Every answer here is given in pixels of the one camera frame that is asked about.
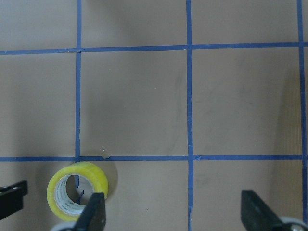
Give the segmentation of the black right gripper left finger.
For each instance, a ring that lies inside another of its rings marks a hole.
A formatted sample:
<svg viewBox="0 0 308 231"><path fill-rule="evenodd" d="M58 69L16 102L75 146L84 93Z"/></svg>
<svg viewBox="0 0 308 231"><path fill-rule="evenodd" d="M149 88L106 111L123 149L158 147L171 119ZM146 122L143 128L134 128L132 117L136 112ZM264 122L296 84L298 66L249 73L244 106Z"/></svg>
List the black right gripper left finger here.
<svg viewBox="0 0 308 231"><path fill-rule="evenodd" d="M93 193L77 221L55 225L51 231L103 231L106 225L104 193Z"/></svg>

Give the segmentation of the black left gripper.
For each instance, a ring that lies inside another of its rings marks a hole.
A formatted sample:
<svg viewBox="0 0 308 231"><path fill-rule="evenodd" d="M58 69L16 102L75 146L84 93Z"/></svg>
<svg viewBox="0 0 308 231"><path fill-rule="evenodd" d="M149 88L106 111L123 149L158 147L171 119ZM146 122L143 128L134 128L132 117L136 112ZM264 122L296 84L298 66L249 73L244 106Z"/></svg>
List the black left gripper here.
<svg viewBox="0 0 308 231"><path fill-rule="evenodd" d="M23 180L10 186L0 188L0 219L22 210L23 198L27 195L27 181Z"/></svg>

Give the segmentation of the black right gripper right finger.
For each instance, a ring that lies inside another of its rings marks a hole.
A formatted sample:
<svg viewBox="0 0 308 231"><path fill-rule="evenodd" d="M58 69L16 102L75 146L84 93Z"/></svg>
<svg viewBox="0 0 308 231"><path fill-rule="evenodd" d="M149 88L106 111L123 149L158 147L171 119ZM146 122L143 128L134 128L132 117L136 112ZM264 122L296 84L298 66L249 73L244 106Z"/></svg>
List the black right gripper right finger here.
<svg viewBox="0 0 308 231"><path fill-rule="evenodd" d="M241 222L247 231L306 231L307 224L279 217L253 190L241 192Z"/></svg>

